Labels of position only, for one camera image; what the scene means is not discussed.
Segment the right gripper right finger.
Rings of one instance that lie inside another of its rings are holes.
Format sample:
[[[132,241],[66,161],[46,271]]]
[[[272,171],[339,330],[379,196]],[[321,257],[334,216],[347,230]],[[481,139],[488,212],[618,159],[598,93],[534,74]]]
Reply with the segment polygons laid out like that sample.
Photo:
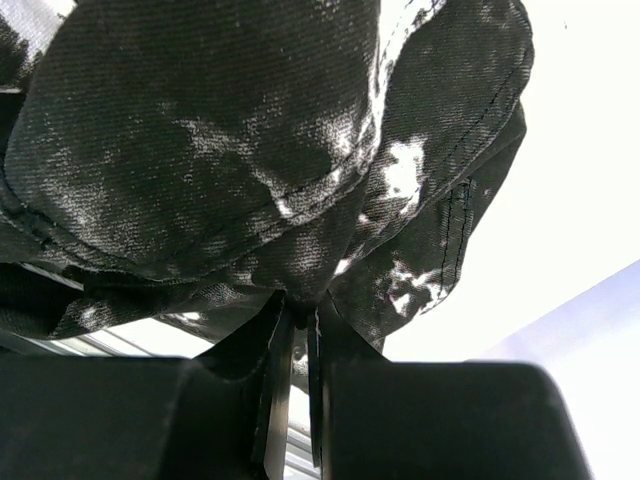
[[[590,477],[562,395],[528,363],[398,363],[323,300],[309,318],[313,460],[325,479]]]

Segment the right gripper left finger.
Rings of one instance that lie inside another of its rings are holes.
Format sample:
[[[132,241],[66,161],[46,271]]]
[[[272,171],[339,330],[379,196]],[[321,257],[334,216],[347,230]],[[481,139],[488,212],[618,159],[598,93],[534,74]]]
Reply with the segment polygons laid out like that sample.
[[[293,322],[282,293],[193,359],[7,356],[5,479],[279,479]]]

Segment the black white tie-dye trousers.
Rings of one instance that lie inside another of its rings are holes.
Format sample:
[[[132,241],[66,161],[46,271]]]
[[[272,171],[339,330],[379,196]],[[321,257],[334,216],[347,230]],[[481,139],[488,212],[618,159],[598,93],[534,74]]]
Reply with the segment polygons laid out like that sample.
[[[1,5],[1,327],[443,301],[526,132],[519,1]]]

